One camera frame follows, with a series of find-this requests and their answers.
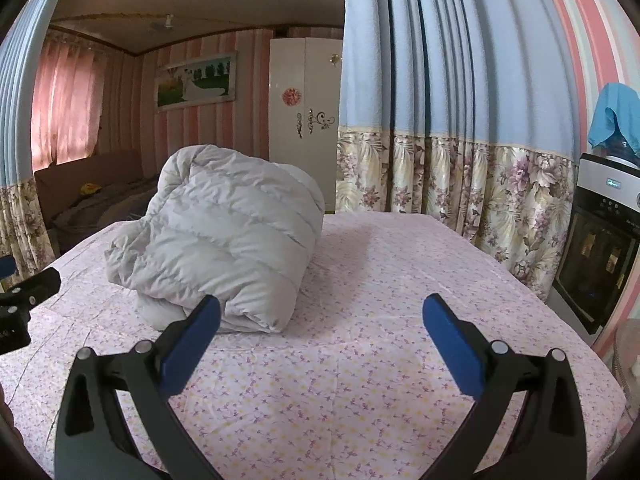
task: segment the white wardrobe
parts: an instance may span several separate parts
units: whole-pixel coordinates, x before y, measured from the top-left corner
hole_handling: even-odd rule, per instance
[[[269,159],[311,175],[335,210],[342,41],[271,40]]]

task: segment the folded comforter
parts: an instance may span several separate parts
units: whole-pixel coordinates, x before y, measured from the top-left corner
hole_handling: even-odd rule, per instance
[[[157,330],[212,294],[221,329],[280,332],[323,216],[318,184],[299,168],[189,146],[165,163],[146,215],[118,231],[107,278],[138,292],[138,311]]]

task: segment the wall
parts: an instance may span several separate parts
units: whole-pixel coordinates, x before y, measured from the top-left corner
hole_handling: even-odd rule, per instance
[[[617,0],[555,0],[574,62],[580,99],[580,147],[590,152],[587,135],[598,95],[609,82],[640,92],[640,36]],[[615,329],[628,318],[640,318],[640,255],[623,295],[594,351],[609,360]]]
[[[183,146],[215,144],[269,157],[269,46],[272,30],[215,34],[139,56],[114,59],[98,152],[138,148],[146,175],[158,173]],[[156,69],[168,63],[236,51],[234,101],[156,113]]]
[[[328,38],[341,40],[344,29],[337,27],[289,27],[287,38]]]
[[[140,149],[142,58],[112,50],[104,75],[96,153]]]

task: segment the floral curtain trim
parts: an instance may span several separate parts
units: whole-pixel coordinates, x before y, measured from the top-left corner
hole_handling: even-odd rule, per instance
[[[33,276],[54,259],[32,178],[0,187],[0,254],[12,254],[18,273],[2,280],[4,288]]]
[[[546,299],[570,220],[575,165],[457,137],[341,132],[336,211],[429,214]]]

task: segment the pink floral bed sheet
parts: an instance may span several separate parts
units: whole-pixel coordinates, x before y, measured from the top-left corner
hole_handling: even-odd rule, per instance
[[[52,264],[62,288],[32,312],[31,345],[0,357],[16,426],[49,472],[75,352],[127,351],[158,336],[136,317],[134,293],[104,277],[103,251],[117,228]],[[593,470],[625,405],[616,381],[529,289],[429,216],[326,216],[286,330],[216,336],[170,403],[228,480],[417,479],[472,405],[422,325],[422,301],[432,292],[490,340],[531,354],[567,352]],[[120,397],[143,456],[159,465],[130,397]],[[521,402],[512,402],[483,465],[500,456]]]

